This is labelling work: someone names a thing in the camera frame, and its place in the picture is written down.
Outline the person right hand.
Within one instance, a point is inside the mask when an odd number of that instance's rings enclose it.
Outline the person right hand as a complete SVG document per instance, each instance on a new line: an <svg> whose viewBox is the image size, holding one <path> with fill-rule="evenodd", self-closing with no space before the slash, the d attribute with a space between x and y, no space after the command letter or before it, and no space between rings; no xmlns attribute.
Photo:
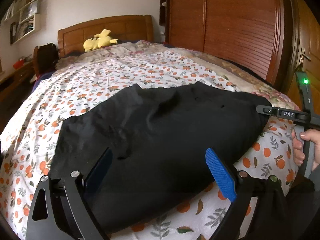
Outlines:
<svg viewBox="0 0 320 240"><path fill-rule="evenodd" d="M293 160L296 165L300 166L302 165L305 159L302 142L298 140L294 129L292 130L291 135L293 139ZM307 131L300 133L300 137L304 141L311 141L315 144L315 153L314 153L314 160L313 160L313 166L312 166L312 171L313 171L319 165L320 132L315 129L308 129Z"/></svg>

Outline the grey sleeve forearm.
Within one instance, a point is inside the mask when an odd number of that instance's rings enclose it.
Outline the grey sleeve forearm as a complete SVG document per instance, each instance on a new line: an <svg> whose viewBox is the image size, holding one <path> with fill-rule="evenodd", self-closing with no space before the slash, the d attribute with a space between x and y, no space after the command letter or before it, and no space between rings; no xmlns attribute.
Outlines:
<svg viewBox="0 0 320 240"><path fill-rule="evenodd" d="M313 182L315 191L320 191L320 165L318 165L310 174L309 179Z"/></svg>

